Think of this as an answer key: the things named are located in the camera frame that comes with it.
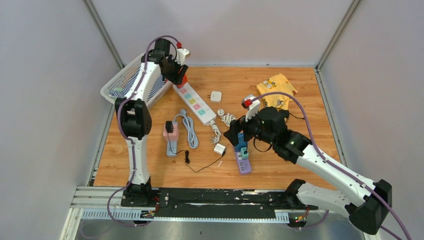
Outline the blue cube socket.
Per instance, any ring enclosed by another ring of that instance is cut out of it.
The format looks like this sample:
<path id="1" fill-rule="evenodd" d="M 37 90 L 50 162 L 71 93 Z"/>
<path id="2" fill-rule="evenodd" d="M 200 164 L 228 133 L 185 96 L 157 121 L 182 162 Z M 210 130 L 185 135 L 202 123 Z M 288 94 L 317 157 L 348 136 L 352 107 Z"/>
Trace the blue cube socket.
<path id="1" fill-rule="evenodd" d="M 237 152 L 240 152 L 241 148 L 246 148 L 248 146 L 247 142 L 245 141 L 243 132 L 240 132 L 237 134 L 237 140 L 238 140 L 238 143 L 234 147 Z"/>

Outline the teal charger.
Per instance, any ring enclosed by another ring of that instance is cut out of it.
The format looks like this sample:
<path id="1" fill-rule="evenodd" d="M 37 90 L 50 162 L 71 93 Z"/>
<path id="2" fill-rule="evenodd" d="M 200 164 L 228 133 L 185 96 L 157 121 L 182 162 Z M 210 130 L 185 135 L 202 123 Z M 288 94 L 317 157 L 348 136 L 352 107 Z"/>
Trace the teal charger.
<path id="1" fill-rule="evenodd" d="M 247 147 L 242 147 L 240 149 L 240 152 L 239 153 L 240 153 L 240 158 L 241 159 L 243 159 L 243 160 L 248 159 L 249 152 L 248 152 L 248 148 Z"/>

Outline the white square adapter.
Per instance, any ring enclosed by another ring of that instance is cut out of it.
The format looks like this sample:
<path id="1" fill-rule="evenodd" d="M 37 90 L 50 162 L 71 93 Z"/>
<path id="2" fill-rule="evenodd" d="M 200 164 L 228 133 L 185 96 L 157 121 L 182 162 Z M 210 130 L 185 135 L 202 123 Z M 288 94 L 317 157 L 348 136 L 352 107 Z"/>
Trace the white square adapter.
<path id="1" fill-rule="evenodd" d="M 221 91 L 212 91 L 208 95 L 208 98 L 212 103 L 220 103 L 222 101 L 222 92 Z"/>

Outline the white colourful power strip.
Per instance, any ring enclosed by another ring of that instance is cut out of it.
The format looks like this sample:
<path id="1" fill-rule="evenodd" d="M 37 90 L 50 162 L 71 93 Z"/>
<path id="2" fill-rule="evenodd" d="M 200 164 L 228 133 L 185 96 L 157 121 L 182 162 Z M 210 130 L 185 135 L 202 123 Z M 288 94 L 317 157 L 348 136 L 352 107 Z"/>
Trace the white colourful power strip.
<path id="1" fill-rule="evenodd" d="M 217 114 L 208 106 L 202 97 L 187 82 L 183 86 L 172 86 L 183 102 L 194 113 L 197 119 L 207 126 L 217 118 Z"/>

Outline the purple power bank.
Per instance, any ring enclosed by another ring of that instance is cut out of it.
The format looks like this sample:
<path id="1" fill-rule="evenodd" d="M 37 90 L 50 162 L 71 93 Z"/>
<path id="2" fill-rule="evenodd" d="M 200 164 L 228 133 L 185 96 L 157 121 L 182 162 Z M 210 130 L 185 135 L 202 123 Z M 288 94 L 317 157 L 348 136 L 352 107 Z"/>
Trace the purple power bank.
<path id="1" fill-rule="evenodd" d="M 234 152 L 236 165 L 241 175 L 247 175 L 252 172 L 252 167 L 248 158 L 243 159 L 240 152 Z"/>

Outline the small black power adapter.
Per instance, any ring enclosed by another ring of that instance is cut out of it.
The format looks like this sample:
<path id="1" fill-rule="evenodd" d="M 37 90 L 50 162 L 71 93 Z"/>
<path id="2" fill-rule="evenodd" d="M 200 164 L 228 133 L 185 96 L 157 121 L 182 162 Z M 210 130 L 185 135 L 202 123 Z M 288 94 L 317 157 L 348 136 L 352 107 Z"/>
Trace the small black power adapter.
<path id="1" fill-rule="evenodd" d="M 171 134 L 174 132 L 174 124 L 172 121 L 168 120 L 165 122 L 165 130 L 168 134 Z"/>

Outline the pink cube socket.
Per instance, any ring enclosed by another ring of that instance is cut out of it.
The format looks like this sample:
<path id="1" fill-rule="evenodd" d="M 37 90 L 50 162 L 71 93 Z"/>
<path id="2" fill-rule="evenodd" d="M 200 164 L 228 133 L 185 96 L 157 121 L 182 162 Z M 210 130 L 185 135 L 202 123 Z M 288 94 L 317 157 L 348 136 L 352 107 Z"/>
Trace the pink cube socket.
<path id="1" fill-rule="evenodd" d="M 167 142 L 177 142 L 179 140 L 179 127 L 177 123 L 173 123 L 173 131 L 167 132 L 166 125 L 163 125 L 163 138 Z"/>

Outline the red cube socket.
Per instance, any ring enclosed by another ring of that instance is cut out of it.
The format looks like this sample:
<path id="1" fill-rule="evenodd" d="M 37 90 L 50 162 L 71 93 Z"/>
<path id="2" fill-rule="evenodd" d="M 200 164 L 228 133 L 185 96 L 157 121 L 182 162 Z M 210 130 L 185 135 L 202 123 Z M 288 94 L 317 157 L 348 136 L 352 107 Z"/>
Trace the red cube socket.
<path id="1" fill-rule="evenodd" d="M 185 74 L 182 78 L 181 84 L 178 85 L 178 88 L 179 89 L 182 88 L 187 82 L 188 82 L 188 78 L 187 78 L 187 75 Z"/>

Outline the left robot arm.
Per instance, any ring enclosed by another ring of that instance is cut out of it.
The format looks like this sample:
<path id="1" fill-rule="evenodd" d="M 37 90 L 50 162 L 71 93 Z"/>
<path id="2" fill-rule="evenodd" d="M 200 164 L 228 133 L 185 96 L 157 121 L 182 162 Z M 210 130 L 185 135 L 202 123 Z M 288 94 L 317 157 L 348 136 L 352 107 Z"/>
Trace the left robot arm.
<path id="1" fill-rule="evenodd" d="M 129 92 L 114 102 L 118 128 L 128 146 L 130 174 L 125 192 L 128 199 L 133 197 L 142 207 L 153 201 L 147 166 L 147 139 L 153 125 L 148 97 L 159 77 L 175 86 L 184 83 L 188 55 L 174 36 L 155 38 L 141 57 L 139 73 Z"/>

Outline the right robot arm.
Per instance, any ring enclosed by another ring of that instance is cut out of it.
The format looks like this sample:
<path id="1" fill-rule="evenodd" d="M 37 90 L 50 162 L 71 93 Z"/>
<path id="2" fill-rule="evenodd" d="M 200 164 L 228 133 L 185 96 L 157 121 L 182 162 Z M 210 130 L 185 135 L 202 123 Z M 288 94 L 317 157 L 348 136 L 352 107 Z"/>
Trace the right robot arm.
<path id="1" fill-rule="evenodd" d="M 286 188 L 285 201 L 290 208 L 312 205 L 327 209 L 348 218 L 362 232 L 376 235 L 392 206 L 392 185 L 354 172 L 316 148 L 307 136 L 288 129 L 289 115 L 287 110 L 265 107 L 251 118 L 244 115 L 232 120 L 223 135 L 233 146 L 239 143 L 240 134 L 245 142 L 265 142 L 283 160 L 314 172 L 336 188 L 295 179 Z"/>

